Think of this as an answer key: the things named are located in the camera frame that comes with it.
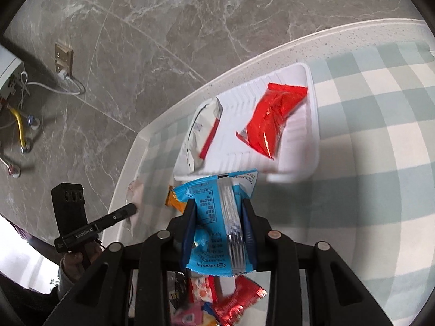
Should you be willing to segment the grey sleeve forearm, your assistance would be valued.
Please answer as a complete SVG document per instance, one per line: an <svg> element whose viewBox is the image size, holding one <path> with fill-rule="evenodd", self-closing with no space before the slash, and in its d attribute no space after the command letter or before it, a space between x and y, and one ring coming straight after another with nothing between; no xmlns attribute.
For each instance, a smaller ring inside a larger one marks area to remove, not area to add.
<svg viewBox="0 0 435 326"><path fill-rule="evenodd" d="M80 279L80 276L81 271L78 266L65 264L64 262L60 263L60 267L58 269L59 283L53 289L53 292L56 293L59 300L61 300L74 286L78 279Z"/></svg>

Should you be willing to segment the person's left hand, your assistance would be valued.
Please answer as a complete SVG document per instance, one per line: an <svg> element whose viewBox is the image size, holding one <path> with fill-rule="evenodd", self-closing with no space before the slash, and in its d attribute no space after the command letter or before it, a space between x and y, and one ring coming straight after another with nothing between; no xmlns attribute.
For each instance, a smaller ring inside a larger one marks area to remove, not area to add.
<svg viewBox="0 0 435 326"><path fill-rule="evenodd" d="M85 272L84 257L87 257L91 263L102 254L102 248L97 242L86 244L85 253L82 252L68 252L64 255L61 263L60 270L63 276L71 282L75 283L81 279Z"/></svg>

